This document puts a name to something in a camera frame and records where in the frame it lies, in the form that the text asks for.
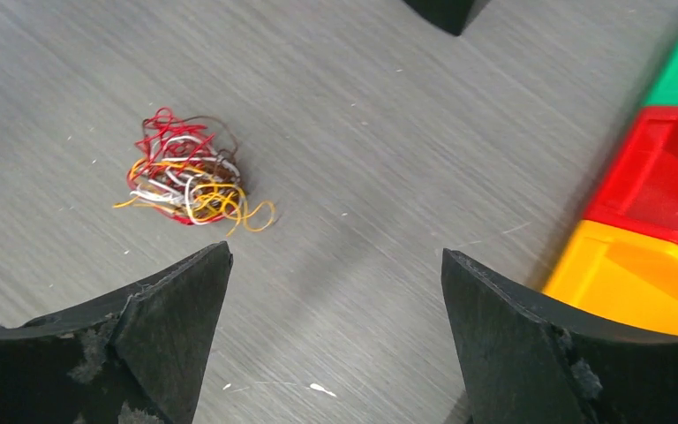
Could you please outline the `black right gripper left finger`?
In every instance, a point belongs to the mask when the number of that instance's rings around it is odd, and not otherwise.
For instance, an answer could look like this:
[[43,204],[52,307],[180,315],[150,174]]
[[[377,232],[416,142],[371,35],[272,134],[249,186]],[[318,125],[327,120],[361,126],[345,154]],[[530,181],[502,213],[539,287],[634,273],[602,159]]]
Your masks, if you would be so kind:
[[190,423],[233,257],[207,246],[137,282],[0,326],[0,423]]

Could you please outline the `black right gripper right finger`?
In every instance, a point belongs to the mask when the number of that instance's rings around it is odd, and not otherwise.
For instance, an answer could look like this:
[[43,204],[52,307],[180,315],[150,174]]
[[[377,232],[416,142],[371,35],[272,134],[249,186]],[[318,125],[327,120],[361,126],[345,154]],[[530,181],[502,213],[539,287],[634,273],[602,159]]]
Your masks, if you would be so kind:
[[678,423],[678,336],[613,322],[444,249],[441,285],[477,423]]

